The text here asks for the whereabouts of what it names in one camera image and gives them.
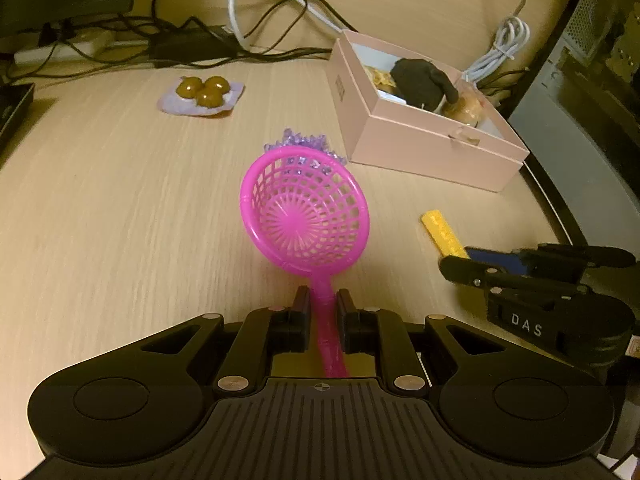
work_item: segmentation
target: black plush toy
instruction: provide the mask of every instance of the black plush toy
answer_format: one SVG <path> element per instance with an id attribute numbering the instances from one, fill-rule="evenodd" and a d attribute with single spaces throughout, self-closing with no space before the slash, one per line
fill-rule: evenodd
<path id="1" fill-rule="evenodd" d="M 443 95 L 449 103 L 458 100 L 458 90 L 447 75 L 425 59 L 399 59 L 391 77 L 396 82 L 396 95 L 408 105 L 433 112 Z"/>

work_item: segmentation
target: power adapter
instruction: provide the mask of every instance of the power adapter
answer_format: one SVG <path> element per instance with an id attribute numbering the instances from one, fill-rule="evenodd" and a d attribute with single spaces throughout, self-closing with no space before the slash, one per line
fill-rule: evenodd
<path id="1" fill-rule="evenodd" d="M 210 27 L 212 34 L 200 28 L 187 28 L 155 34 L 149 39 L 149 58 L 157 59 L 156 68 L 182 62 L 235 56 L 241 49 L 236 37 L 222 25 Z"/>

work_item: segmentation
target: wooden table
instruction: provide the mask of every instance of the wooden table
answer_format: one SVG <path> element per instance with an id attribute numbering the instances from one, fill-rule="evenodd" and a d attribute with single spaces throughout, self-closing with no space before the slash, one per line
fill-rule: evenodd
<path id="1" fill-rule="evenodd" d="M 216 311 L 241 320 L 289 304 L 303 280 L 271 265 L 244 232 L 238 190 L 286 127 L 327 134 L 344 152 L 324 61 L 237 63 L 246 84 L 226 118 L 158 111 L 178 76 L 127 70 L 44 82 L 0 168 L 0 478 L 42 454 L 26 417 L 37 384 L 61 368 Z M 517 340 L 485 319 L 482 295 L 441 277 L 418 221 L 440 209 L 463 244 L 511 250 L 556 237 L 522 177 L 500 194 L 357 164 L 369 243 L 334 279 L 357 306 L 404 320 L 444 313 Z"/>

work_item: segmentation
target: glazed brown ball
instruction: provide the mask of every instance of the glazed brown ball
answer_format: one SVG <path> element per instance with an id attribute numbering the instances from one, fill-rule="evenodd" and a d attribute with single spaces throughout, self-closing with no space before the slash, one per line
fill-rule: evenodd
<path id="1" fill-rule="evenodd" d="M 205 108 L 217 108 L 225 103 L 222 92 L 218 88 L 204 87 L 196 94 L 196 103 Z"/>
<path id="2" fill-rule="evenodd" d="M 193 99 L 202 88 L 204 83 L 199 77 L 185 77 L 175 89 L 175 93 L 184 99 Z"/>
<path id="3" fill-rule="evenodd" d="M 207 79 L 204 82 L 204 86 L 206 86 L 206 88 L 217 88 L 223 94 L 226 94 L 227 92 L 229 92 L 229 90 L 231 90 L 231 87 L 229 86 L 229 81 L 227 81 L 225 78 L 223 78 L 220 75 L 215 75 Z"/>

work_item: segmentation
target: purple beaded object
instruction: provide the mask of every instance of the purple beaded object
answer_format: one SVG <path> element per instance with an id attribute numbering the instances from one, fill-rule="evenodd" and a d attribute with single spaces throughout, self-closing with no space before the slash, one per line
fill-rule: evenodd
<path id="1" fill-rule="evenodd" d="M 330 157 L 334 158 L 343 166 L 346 166 L 347 159 L 343 156 L 338 155 L 335 152 L 329 151 L 329 143 L 326 140 L 326 135 L 311 135 L 308 137 L 303 137 L 302 134 L 295 134 L 291 128 L 287 128 L 284 130 L 282 134 L 282 140 L 276 141 L 275 144 L 265 144 L 264 152 L 268 152 L 269 150 L 274 150 L 275 148 L 280 148 L 282 146 L 304 146 L 305 148 L 313 148 L 314 150 L 318 150 L 319 152 L 326 153 Z M 312 161 L 311 164 L 314 163 L 320 165 L 318 161 Z"/>

